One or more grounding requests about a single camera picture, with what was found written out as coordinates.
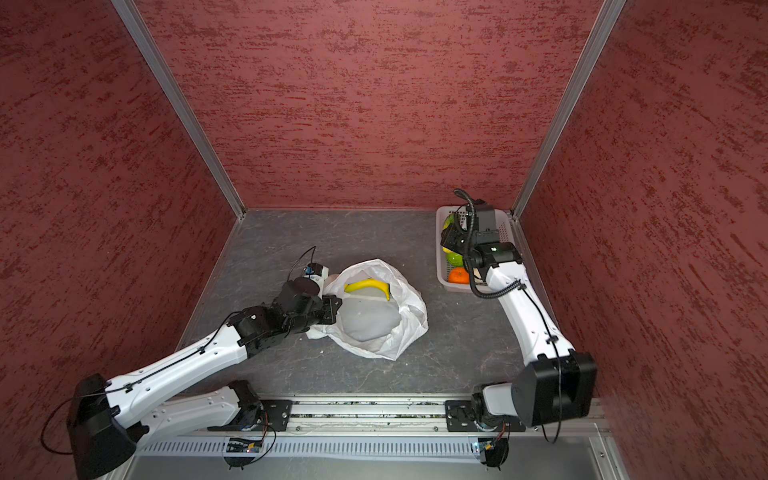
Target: plastic basket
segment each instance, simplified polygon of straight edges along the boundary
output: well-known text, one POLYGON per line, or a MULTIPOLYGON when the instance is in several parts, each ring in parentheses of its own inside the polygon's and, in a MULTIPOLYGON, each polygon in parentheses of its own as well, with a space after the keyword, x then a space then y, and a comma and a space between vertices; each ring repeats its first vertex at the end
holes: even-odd
MULTIPOLYGON (((440 246, 440 234, 442 233, 442 225, 445 222, 445 219, 448 218, 448 215, 455 213, 457 210, 460 210, 458 212, 458 216, 461 221, 461 225, 462 227, 466 228, 467 214, 464 209, 458 205, 454 207, 440 207, 437 209, 437 214, 435 215, 437 280, 440 282, 443 288, 449 292, 472 293, 472 291, 469 289, 469 285, 465 285, 463 283, 450 283, 448 281, 448 274, 451 273, 451 270, 453 270, 455 267, 448 263, 448 259, 445 258, 445 252, 442 251, 442 247, 440 246)), ((496 210, 496 228, 498 228, 498 236, 500 241, 512 242, 512 228, 509 226, 509 219, 507 218, 507 214, 501 210, 496 210)), ((489 293, 491 291, 491 289, 489 289, 483 282, 479 280, 477 285, 478 290, 481 292, 489 293)))

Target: red textured wall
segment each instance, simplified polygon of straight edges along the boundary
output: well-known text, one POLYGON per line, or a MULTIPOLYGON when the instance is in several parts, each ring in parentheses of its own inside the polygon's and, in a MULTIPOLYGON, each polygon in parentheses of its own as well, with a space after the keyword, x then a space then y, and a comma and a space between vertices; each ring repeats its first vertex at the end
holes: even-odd
POLYGON ((601 0, 137 0, 248 207, 511 207, 601 0))
POLYGON ((524 212, 633 480, 768 478, 767 19, 627 2, 524 212))
POLYGON ((109 2, 4 0, 0 25, 0 477, 61 480, 43 419, 173 351, 234 218, 109 2))

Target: white plastic bag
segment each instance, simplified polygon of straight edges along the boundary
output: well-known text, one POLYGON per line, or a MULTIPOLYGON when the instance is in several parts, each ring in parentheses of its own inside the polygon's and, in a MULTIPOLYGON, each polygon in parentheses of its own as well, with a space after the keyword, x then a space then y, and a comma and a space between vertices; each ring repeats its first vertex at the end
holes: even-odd
POLYGON ((350 266, 326 285, 323 294, 343 299, 336 323, 311 326, 306 336, 310 339, 330 336, 344 350, 355 355, 397 360, 408 345, 429 328, 427 307, 421 294, 395 267, 379 259, 350 266), (388 283, 390 300, 386 301, 384 293, 378 290, 380 299, 344 292, 346 284, 367 278, 388 283))

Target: marble-patterned floor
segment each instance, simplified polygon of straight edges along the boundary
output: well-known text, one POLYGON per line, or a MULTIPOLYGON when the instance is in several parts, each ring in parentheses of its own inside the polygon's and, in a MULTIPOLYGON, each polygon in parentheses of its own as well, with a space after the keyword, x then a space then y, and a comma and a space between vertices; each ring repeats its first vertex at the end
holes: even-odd
POLYGON ((291 335, 188 392, 247 379, 257 392, 277 395, 470 393, 477 385, 514 379, 522 370, 520 348, 498 301, 448 293, 438 282, 435 214, 255 210, 243 222, 182 346, 216 329, 229 312, 270 303, 287 270, 312 245, 317 245, 315 261, 331 273, 377 257, 400 270, 422 294, 429 331, 395 362, 355 356, 328 338, 291 335))

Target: banana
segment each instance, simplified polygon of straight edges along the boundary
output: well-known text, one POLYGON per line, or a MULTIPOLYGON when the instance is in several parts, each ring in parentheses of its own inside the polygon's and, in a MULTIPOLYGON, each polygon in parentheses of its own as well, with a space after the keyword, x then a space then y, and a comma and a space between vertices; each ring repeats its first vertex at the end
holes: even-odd
POLYGON ((367 280, 361 280, 359 282, 355 283, 347 283, 344 285, 344 291, 347 293, 352 293, 355 290, 360 290, 361 288, 366 288, 372 286, 373 288, 377 288, 384 292, 386 295, 386 299, 389 302, 389 284, 380 282, 378 280, 374 280, 373 278, 369 278, 367 280))

